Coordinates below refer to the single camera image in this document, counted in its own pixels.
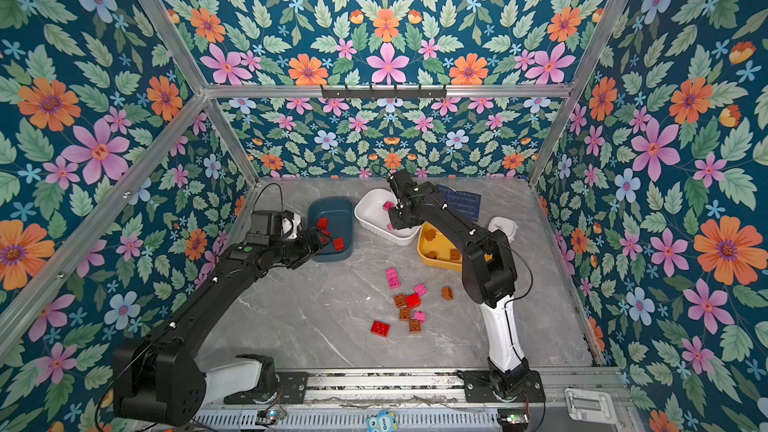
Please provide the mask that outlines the teal plastic container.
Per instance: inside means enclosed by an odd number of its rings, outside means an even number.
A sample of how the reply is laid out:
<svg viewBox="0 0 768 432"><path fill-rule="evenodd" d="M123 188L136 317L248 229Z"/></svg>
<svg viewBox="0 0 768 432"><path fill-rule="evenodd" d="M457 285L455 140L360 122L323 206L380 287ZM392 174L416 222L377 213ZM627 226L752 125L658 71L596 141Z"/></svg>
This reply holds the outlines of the teal plastic container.
<svg viewBox="0 0 768 432"><path fill-rule="evenodd" d="M354 214L353 203L347 197L327 197L314 201L308 209L308 222L316 225L320 219L327 220L327 230L332 236L332 241L341 238L343 249L337 250L330 244L318 252L313 261L339 262L348 259L354 246Z"/></svg>

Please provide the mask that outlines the pink double lego brick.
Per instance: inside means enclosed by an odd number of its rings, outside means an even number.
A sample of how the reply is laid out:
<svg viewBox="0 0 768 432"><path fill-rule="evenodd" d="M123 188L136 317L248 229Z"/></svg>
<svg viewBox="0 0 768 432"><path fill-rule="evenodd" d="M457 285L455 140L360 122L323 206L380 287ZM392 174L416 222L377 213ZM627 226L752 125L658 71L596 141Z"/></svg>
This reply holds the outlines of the pink double lego brick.
<svg viewBox="0 0 768 432"><path fill-rule="evenodd" d="M401 286L399 274L395 268L386 269L385 276L390 289L397 289Z"/></svg>

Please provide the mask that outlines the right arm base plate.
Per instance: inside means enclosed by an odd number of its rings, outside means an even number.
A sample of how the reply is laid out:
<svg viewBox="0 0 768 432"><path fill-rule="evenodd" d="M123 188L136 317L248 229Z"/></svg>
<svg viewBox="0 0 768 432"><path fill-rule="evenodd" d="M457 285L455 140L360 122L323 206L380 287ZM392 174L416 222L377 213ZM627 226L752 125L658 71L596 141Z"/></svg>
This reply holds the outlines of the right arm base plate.
<svg viewBox="0 0 768 432"><path fill-rule="evenodd" d="M544 403L546 396L537 371L522 368L518 372L463 370L465 400L469 403Z"/></svg>

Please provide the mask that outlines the yellow plastic container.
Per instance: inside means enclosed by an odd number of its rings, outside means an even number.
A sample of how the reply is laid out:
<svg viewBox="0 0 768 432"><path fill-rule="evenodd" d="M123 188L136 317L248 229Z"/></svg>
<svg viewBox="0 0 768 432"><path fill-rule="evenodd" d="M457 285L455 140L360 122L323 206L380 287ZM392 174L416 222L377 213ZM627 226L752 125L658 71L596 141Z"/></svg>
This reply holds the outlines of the yellow plastic container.
<svg viewBox="0 0 768 432"><path fill-rule="evenodd" d="M427 229L434 229L437 235L434 240L426 241L424 238L424 232ZM450 250L452 248L458 249L451 241L449 241L441 232L429 223L424 223L421 227L419 239L418 239L418 253L422 262L425 265L436 267L440 269L452 270L456 272L462 271L463 258L458 261L452 261L450 259ZM429 251L436 251L438 258L436 260L430 259L425 256Z"/></svg>

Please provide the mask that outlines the large red lego brick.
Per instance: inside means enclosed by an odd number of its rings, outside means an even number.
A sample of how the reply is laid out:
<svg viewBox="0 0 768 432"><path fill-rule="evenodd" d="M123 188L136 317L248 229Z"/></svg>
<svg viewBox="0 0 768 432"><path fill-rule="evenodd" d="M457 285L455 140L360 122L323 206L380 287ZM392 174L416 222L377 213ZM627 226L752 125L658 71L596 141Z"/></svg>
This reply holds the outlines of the large red lego brick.
<svg viewBox="0 0 768 432"><path fill-rule="evenodd" d="M390 333L391 326L385 322L375 320L370 328L370 332L376 336L387 338Z"/></svg>

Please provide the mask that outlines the orange lego brick bottom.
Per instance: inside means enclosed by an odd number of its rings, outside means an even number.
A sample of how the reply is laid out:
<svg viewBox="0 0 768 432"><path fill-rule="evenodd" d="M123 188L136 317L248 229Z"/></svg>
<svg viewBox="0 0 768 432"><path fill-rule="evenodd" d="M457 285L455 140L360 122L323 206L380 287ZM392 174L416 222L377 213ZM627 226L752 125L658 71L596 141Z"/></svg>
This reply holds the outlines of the orange lego brick bottom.
<svg viewBox="0 0 768 432"><path fill-rule="evenodd" d="M411 319L409 321L409 333L418 334L422 331L422 322L417 319Z"/></svg>

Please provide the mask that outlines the orange brown lego brick center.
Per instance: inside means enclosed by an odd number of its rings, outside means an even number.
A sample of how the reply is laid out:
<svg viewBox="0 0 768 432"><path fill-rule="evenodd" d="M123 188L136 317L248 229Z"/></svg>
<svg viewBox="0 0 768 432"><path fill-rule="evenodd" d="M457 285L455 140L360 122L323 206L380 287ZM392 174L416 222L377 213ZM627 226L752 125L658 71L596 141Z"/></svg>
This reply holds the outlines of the orange brown lego brick center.
<svg viewBox="0 0 768 432"><path fill-rule="evenodd" d="M404 308L407 306L407 299L404 294L397 294L394 296L394 303L397 308Z"/></svg>

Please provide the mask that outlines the white plastic container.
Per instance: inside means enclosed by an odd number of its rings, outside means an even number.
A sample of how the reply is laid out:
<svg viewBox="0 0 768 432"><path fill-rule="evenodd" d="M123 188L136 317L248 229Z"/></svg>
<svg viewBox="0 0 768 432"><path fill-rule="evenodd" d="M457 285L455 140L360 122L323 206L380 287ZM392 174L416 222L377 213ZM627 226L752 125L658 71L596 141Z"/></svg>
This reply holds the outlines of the white plastic container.
<svg viewBox="0 0 768 432"><path fill-rule="evenodd" d="M384 205L395 201L396 197L391 191L383 188L372 189L357 203L354 215L364 229L399 246L407 246L417 238L421 227L394 229Z"/></svg>

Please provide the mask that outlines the black hook rail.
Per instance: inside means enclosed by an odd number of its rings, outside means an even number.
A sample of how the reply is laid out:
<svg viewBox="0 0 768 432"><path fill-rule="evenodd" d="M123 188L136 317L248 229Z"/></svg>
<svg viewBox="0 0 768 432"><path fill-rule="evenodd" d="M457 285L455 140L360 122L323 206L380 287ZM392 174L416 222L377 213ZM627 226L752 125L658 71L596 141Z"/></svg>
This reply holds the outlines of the black hook rail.
<svg viewBox="0 0 768 432"><path fill-rule="evenodd" d="M402 100L444 99L448 97L446 87L402 85L402 86L321 86L324 99L378 100L394 98Z"/></svg>

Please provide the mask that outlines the dark blue printed card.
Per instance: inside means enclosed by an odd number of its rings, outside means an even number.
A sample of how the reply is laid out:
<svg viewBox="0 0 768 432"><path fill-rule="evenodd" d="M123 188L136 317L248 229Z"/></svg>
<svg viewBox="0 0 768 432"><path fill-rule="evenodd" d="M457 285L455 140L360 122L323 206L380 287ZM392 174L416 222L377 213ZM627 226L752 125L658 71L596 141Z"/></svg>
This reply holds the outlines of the dark blue printed card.
<svg viewBox="0 0 768 432"><path fill-rule="evenodd" d="M443 185L437 185L436 188L450 207L461 212L473 222L479 220L482 200L480 194L454 190Z"/></svg>

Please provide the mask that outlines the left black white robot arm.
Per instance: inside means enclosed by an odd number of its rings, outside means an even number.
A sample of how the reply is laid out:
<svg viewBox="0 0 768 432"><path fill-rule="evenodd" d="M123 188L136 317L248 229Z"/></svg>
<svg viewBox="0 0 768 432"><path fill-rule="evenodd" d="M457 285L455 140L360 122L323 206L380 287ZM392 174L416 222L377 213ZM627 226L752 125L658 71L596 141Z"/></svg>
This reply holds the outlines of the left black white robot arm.
<svg viewBox="0 0 768 432"><path fill-rule="evenodd" d="M196 291L145 337L125 340L112 356L116 416L183 426L213 396L213 374L196 362L199 349L238 297L271 269L296 269L333 243L310 228L291 238L251 239L228 247Z"/></svg>

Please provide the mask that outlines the white device on rail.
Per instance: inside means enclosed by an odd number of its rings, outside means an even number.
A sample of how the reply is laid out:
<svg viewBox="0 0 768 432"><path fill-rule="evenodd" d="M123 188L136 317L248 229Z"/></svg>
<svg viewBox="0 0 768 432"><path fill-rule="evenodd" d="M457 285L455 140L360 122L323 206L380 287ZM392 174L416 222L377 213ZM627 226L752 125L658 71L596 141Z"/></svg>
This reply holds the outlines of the white device on rail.
<svg viewBox="0 0 768 432"><path fill-rule="evenodd" d="M571 419L608 425L618 423L613 399L608 393L566 388L564 394L566 408Z"/></svg>

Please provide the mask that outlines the blue owl toy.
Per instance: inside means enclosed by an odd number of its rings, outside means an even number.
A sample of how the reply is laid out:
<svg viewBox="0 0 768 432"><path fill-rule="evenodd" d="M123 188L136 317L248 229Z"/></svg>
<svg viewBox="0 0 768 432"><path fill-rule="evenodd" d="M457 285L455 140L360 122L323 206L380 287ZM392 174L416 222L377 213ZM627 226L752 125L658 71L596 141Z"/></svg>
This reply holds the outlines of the blue owl toy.
<svg viewBox="0 0 768 432"><path fill-rule="evenodd" d="M381 411L366 421L367 432L395 432L399 426L393 412Z"/></svg>

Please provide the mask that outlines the small white round dish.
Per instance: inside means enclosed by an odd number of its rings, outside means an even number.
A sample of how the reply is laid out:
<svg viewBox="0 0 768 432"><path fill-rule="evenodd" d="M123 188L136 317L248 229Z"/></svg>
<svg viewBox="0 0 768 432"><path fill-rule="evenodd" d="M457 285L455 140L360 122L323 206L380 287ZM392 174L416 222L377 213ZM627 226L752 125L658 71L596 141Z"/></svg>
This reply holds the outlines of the small white round dish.
<svg viewBox="0 0 768 432"><path fill-rule="evenodd" d="M511 245L518 231L518 224L509 218L496 216L493 217L488 224L488 231L491 237L500 241L501 235L504 235L507 245Z"/></svg>

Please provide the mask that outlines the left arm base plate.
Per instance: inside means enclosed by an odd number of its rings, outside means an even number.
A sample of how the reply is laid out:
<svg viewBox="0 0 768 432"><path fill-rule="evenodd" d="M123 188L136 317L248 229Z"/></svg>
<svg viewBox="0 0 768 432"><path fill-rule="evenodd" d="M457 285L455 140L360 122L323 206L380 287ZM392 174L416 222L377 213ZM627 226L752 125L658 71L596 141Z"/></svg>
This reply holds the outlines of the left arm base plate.
<svg viewBox="0 0 768 432"><path fill-rule="evenodd" d="M304 402L308 391L307 372L276 372L260 378L255 387L229 395L227 405L297 405Z"/></svg>

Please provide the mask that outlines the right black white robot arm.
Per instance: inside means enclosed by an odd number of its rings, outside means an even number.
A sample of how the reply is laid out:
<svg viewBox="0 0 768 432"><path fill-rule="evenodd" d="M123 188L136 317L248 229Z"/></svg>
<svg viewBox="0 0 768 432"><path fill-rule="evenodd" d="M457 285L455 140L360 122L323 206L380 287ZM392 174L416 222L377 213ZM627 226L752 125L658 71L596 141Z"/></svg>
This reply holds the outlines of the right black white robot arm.
<svg viewBox="0 0 768 432"><path fill-rule="evenodd" d="M489 341L489 384L502 400L522 393L530 366L514 318L517 268L509 240L490 231L448 204L430 182L418 183L405 170L387 178L396 205L388 215L396 229L428 223L461 255L462 285L480 306Z"/></svg>

